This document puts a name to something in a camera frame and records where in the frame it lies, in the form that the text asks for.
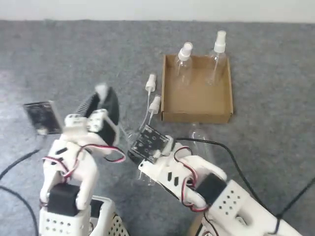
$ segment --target black cable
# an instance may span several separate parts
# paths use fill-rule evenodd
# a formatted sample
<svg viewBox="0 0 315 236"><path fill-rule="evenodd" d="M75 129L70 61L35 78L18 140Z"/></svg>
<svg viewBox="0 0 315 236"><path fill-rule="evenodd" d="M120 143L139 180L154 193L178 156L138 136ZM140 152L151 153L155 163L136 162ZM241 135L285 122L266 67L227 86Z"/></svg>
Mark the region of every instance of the black cable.
<svg viewBox="0 0 315 236"><path fill-rule="evenodd" d="M253 190L253 188L251 187L250 183L247 181L246 177L244 176L242 170L240 169L239 165L237 164L237 161L232 153L232 151L224 144L219 143L219 142L214 142L214 141L210 141L210 140L203 140L203 139L192 139L192 138L176 138L174 140L173 143L173 147L175 146L175 143L177 141L180 140L186 140L186 141L195 141L195 142L201 142L201 143L207 143L207 144L214 144L217 146L221 146L222 148L224 148L225 150L227 150L227 152L230 154L230 157L234 163L234 166L236 168L236 170L238 171L239 175L241 176L242 180L244 181L244 183L246 184L247 188L250 190L250 192L252 193L252 195L255 197L255 199L257 200L257 202L259 204L261 204L266 210L268 210L270 213L272 213L272 211L267 208L267 206L260 200L260 198L257 196L257 194L255 193L255 191ZM275 231L273 233L270 233L272 235L276 235L278 233L279 227L280 227L280 222L281 219L283 218L283 215L292 208L292 206L303 196L303 194L305 194L311 187L312 185L315 183L315 177L313 179L311 179L311 181L284 207L284 209L276 215L277 218L277 223L276 223L276 227L275 227Z"/></svg>
<svg viewBox="0 0 315 236"><path fill-rule="evenodd" d="M314 183L315 183L315 177L311 179L311 181L308 182L308 184L306 184L306 186L283 208L283 210L279 214L276 215L277 224L276 224L275 231L272 233L273 235L276 235L278 233L278 230L280 227L280 221L283 218L284 214L293 207L293 205L303 196L303 194L307 192L307 190L309 190L312 187Z"/></svg>
<svg viewBox="0 0 315 236"><path fill-rule="evenodd" d="M205 218L205 220L211 225L211 227L213 228L214 232L216 233L216 236L219 236L219 233L217 231L217 229L215 228L215 226L212 224L212 222L207 218L206 212L203 212L203 217Z"/></svg>
<svg viewBox="0 0 315 236"><path fill-rule="evenodd" d="M283 217L283 215L291 209L291 207L303 196L303 194L311 188L311 186L315 183L315 177L311 179L311 181L289 202L284 209L278 214L279 217Z"/></svg>
<svg viewBox="0 0 315 236"><path fill-rule="evenodd" d="M36 216L34 214L34 211L32 210L32 207L30 206L30 204L17 192L14 192L13 190L11 190L7 187L1 186L1 185L0 185L0 189L12 194L13 196L15 196L16 198L18 198L19 200L21 200L23 202L23 204L27 207L27 209L29 210L29 212L31 214L31 218L32 218L33 224L34 224L35 236L39 236Z"/></svg>
<svg viewBox="0 0 315 236"><path fill-rule="evenodd" d="M177 141L180 140L186 140L186 141L194 141L194 142L200 142L200 143L206 143L206 144L213 144L213 145L217 145L220 146L222 148L224 148L229 154L230 157L234 163L234 166L237 170L237 172L239 173L240 177L242 178L242 180L244 181L245 185L247 186L247 188L249 189L249 191L252 193L252 195L254 196L254 198L257 200L257 202L259 204L261 204L266 210L268 210L269 212L271 212L271 210L260 200L260 198L258 197L258 195L255 193L254 189L252 188L251 184L247 181L246 177L244 176L241 168L239 167L239 165L237 164L237 161L232 153L232 151L224 144L219 143L219 142L215 142L215 141L210 141L210 140L203 140L203 139L192 139L192 138L176 138L174 140L174 143L176 143Z"/></svg>
<svg viewBox="0 0 315 236"><path fill-rule="evenodd" d="M11 165L9 165L4 171L1 172L0 174L0 181L2 180L2 178L9 172L9 170L11 170L13 167L15 167L17 164L19 164L20 162L30 158L31 156L33 156L34 154L38 153L41 150L42 146L35 149L34 151L31 151L27 154L25 154L24 156L22 156L21 158L15 160Z"/></svg>
<svg viewBox="0 0 315 236"><path fill-rule="evenodd" d="M1 174L0 174L0 181L2 180L2 178L13 168L15 167L17 164L21 163L22 161L30 158L31 156L33 156L34 154L38 153L42 147L43 147L43 144L44 142L46 141L46 138L47 138L47 135L45 135L43 137L43 140L42 140L42 144L39 148L35 149L34 151L31 151L27 154L25 154L24 156L20 157L19 159L15 160L11 165L9 165L7 168L5 168ZM13 196L15 196L16 198L18 198L19 200L21 200L23 202L23 204L27 207L27 209L29 210L30 214L31 214L31 217L32 217L32 220L33 220L33 224L34 224L34 230L35 230L35 236L39 236L39 232L38 232L38 225L37 225L37 220L36 220L36 216L34 214L34 211L31 207L31 205L17 192L14 192L13 190L7 188L7 187L4 187L4 186L0 186L0 189L2 189L3 191L6 191L10 194L12 194Z"/></svg>

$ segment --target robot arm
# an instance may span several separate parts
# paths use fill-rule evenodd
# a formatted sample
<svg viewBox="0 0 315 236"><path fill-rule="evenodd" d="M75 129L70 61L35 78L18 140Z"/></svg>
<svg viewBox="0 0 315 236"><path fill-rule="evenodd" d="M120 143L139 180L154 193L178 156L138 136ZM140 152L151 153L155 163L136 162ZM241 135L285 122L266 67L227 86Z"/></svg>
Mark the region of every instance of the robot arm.
<svg viewBox="0 0 315 236"><path fill-rule="evenodd" d="M112 150L121 153L113 147L119 138L116 94L105 85L95 90L77 114L65 118L62 135L43 158L45 179L40 192L39 222L43 236L103 236L112 235L113 230L128 236L121 218L115 214L113 201L93 196L99 173L92 153L103 157ZM70 179L80 185L70 184Z"/></svg>
<svg viewBox="0 0 315 236"><path fill-rule="evenodd" d="M138 169L192 211L205 213L198 236L266 236L275 231L274 215L235 181L227 182L223 170L191 155L180 143L155 163L144 159ZM284 220L276 235L301 236Z"/></svg>

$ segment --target wire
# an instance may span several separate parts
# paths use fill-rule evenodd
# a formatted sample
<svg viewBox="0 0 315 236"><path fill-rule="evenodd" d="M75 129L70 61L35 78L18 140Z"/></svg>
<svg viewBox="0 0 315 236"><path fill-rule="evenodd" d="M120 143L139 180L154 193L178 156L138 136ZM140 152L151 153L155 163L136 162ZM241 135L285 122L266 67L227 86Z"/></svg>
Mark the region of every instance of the wire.
<svg viewBox="0 0 315 236"><path fill-rule="evenodd" d="M29 210L29 212L31 214L31 218L32 218L33 224L34 224L35 236L39 236L36 216L34 214L32 207L30 206L30 204L17 192L15 192L15 191L7 188L7 187L4 187L4 186L0 186L0 189L2 189L5 192L12 194L13 196L15 196L16 198L18 198L19 200L21 200L23 202L23 204L27 207L27 209Z"/></svg>
<svg viewBox="0 0 315 236"><path fill-rule="evenodd" d="M206 236L209 233L210 233L210 231L205 231L205 232L203 232L202 236Z"/></svg>
<svg viewBox="0 0 315 236"><path fill-rule="evenodd" d="M46 141L47 136L45 135L43 137L42 143L39 145L38 148L36 148L34 151L31 151L27 154L25 154L24 156L22 156L21 158L15 160L11 165L9 165L7 168L5 168L1 174L0 174L0 181L2 180L2 178L13 168L15 167L17 164L21 163L22 161L29 159L31 156L33 156L34 154L38 153L40 150L42 150L43 145Z"/></svg>
<svg viewBox="0 0 315 236"><path fill-rule="evenodd" d="M306 186L283 208L283 210L276 215L277 217L277 223L275 227L275 231L273 233L270 233L271 235L276 235L278 233L279 227L280 227L280 222L284 216L284 214L290 210L293 205L305 194L315 183L315 177L311 179L310 182L306 184Z"/></svg>
<svg viewBox="0 0 315 236"><path fill-rule="evenodd" d="M149 118L149 121L148 121L148 125L150 125L153 115L154 115L153 112L151 112L150 118Z"/></svg>
<svg viewBox="0 0 315 236"><path fill-rule="evenodd" d="M306 184L306 186L289 202L284 209L278 214L279 217L282 217L288 210L292 208L292 206L306 193L307 190L311 188L311 186L315 183L315 177L311 179L311 181Z"/></svg>
<svg viewBox="0 0 315 236"><path fill-rule="evenodd" d="M185 164L184 162L180 161L177 157L176 157L176 154L180 151L180 150L184 150L184 149L187 149L190 151L191 155L192 155L192 150L190 149L190 147L188 146L182 146L180 147L179 149L177 149L175 152L174 152L174 160L176 162L180 162L182 163L182 165L184 167L186 167L187 169L189 169L192 173L192 178L190 177L187 177L187 178L184 178L183 180L183 184L182 184L182 190L181 190L181 201L182 201L182 204L186 207L189 207L191 211L193 212L204 212L205 210L207 210L209 208L208 205L206 205L205 207L203 208L195 208L194 207L194 204L193 203L186 203L185 202L185 188L186 186L190 187L190 188L194 188L196 183L197 183L197 179L198 179L198 175L197 175L197 172L192 168L190 167L189 165Z"/></svg>
<svg viewBox="0 0 315 236"><path fill-rule="evenodd" d="M176 154L177 154L180 150L183 150L183 149L189 150L190 153L191 153L191 155L192 155L192 150L191 150L190 147L188 147L188 146L182 146L182 147L180 147L179 149L177 149L177 150L174 152L173 157L174 157L174 160L175 160L176 162L182 163L183 166L185 166L187 169L189 169L189 170L191 171L192 176L193 176L192 184L195 185L196 182L197 182L197 179L198 179L197 172L196 172L192 167L190 167L189 165L187 165L187 164L185 164L184 162L180 161L180 160L176 157Z"/></svg>
<svg viewBox="0 0 315 236"><path fill-rule="evenodd" d="M40 143L40 145L34 150L31 151L27 154L25 154L24 156L20 157L19 159L15 160L11 165L9 165L7 168L5 168L1 174L0 174L0 180L2 180L2 178L13 168L15 167L17 164L21 163L22 161L32 157L34 154L38 153L40 150L42 150L42 148L44 147L44 144L46 142L47 139L47 135L44 135L42 142ZM19 200L21 200L23 202L23 204L27 207L27 209L29 210L32 220L33 220L33 224L34 224L34 230L35 230L35 236L39 236L39 232L38 232L38 227L37 227L37 220L34 214L34 211L32 209L32 207L30 206L30 204L17 192L4 187L4 186L0 186L0 189L2 189L3 191L6 191L10 194L12 194L13 196L15 196L16 198L18 198Z"/></svg>
<svg viewBox="0 0 315 236"><path fill-rule="evenodd" d="M219 236L219 233L218 233L217 229L215 228L213 223L211 223L211 221L207 218L206 212L203 212L203 217L211 225L211 227L213 228L214 232L216 233L216 236Z"/></svg>
<svg viewBox="0 0 315 236"><path fill-rule="evenodd" d="M125 140L126 140L126 142L127 142L128 150L129 150L130 147L131 147L131 143L130 143L130 140L129 140L129 136L128 136L127 132L125 131L125 129L124 129L124 127L122 126L121 123L119 124L119 128L120 128L120 130L122 131L122 133L124 134Z"/></svg>
<svg viewBox="0 0 315 236"><path fill-rule="evenodd" d="M121 158L117 159L117 160L110 160L108 158L104 158L105 160L109 161L109 162L114 162L114 163L121 163L124 162L126 159L126 155L124 154L124 152L118 148L118 147L114 147L114 146L106 146L106 145L98 145L98 144L86 144L84 146L81 146L80 149L77 151L76 157L75 157L75 161L72 167L72 170L68 171L65 175L63 175L64 178L69 178L73 172L75 171L75 169L78 166L79 163L79 154L82 150L84 150L87 147L95 147L95 148L102 148L102 149L108 149L108 150L113 150L113 151L117 151L118 153L120 153L122 155Z"/></svg>
<svg viewBox="0 0 315 236"><path fill-rule="evenodd" d="M261 204L265 209L267 209L269 212L271 212L271 210L260 200L260 198L258 197L258 195L255 193L254 189L252 188L251 184L248 182L248 180L246 179L246 177L244 176L241 168L239 167L239 165L237 164L237 161L234 157L234 154L232 153L232 151L224 144L219 143L219 142L214 142L214 141L210 141L210 140L203 140L203 139L192 139L192 138L176 138L174 140L174 143L176 143L177 141L180 140L186 140L186 141L195 141L195 142L201 142L201 143L207 143L207 144L213 144L213 145L217 145L220 146L222 148L224 148L230 155L234 166L237 170L237 172L239 173L240 177L242 178L242 180L244 181L245 185L247 186L247 188L249 189L249 191L252 193L252 195L254 196L254 198L257 200L257 202L259 204Z"/></svg>
<svg viewBox="0 0 315 236"><path fill-rule="evenodd" d="M149 90L149 91L148 91L148 101L147 101L147 111L146 111L146 115L144 116L143 121L142 121L141 125L139 126L138 130L141 130L142 126L145 124L145 122L146 122L146 120L147 120L148 113L149 113L149 105L150 105L150 94L151 94L151 91Z"/></svg>

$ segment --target cardboard tray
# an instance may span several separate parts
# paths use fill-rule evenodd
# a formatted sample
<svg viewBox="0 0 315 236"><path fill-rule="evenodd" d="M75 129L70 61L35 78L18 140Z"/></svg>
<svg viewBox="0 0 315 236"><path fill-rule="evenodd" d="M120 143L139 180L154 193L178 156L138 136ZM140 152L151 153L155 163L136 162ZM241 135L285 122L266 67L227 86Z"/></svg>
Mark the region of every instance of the cardboard tray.
<svg viewBox="0 0 315 236"><path fill-rule="evenodd" d="M192 56L192 80L189 86L179 87L175 78L175 55L165 55L162 78L162 121L227 123L233 114L230 64L221 80L209 86L206 75L211 62L207 56Z"/></svg>

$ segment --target clear plastic bottle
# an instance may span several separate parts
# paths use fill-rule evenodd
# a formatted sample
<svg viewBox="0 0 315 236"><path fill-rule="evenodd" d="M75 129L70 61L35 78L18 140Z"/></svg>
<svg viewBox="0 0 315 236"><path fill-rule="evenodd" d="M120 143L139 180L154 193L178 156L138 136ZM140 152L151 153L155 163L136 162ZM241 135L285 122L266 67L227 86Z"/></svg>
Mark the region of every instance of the clear plastic bottle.
<svg viewBox="0 0 315 236"><path fill-rule="evenodd" d="M189 137L192 139L210 140L207 133L200 127L199 123L193 123L189 131ZM201 156L203 159L215 164L215 157L211 144L193 142L190 146L194 155Z"/></svg>
<svg viewBox="0 0 315 236"><path fill-rule="evenodd" d="M222 30L218 31L214 50L209 54L210 72L206 80L207 83L212 86L218 84L226 65L225 37L226 37L225 31Z"/></svg>
<svg viewBox="0 0 315 236"><path fill-rule="evenodd" d="M187 42L175 58L175 75L181 85L187 86L191 81L191 60L192 44Z"/></svg>

